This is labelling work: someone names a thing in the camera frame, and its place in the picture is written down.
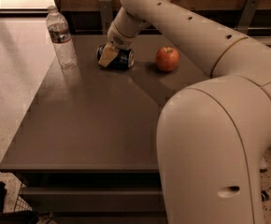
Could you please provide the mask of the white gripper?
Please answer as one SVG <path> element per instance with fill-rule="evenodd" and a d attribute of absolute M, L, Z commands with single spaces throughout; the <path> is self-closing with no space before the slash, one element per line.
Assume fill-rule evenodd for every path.
<path fill-rule="evenodd" d="M 103 67 L 108 67 L 110 63 L 118 56 L 120 49 L 128 49 L 135 41 L 134 37 L 122 35 L 112 22 L 107 31 L 108 42 L 103 47 L 101 57 L 98 63 Z"/>

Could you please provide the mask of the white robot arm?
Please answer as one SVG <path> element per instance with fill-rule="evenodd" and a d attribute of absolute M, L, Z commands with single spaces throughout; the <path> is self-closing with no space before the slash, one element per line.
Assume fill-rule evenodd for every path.
<path fill-rule="evenodd" d="M 207 80 L 178 91 L 158 120 L 169 224 L 264 224 L 260 163 L 271 147 L 271 48 L 170 0 L 120 0 L 101 60 L 157 28 Z"/>

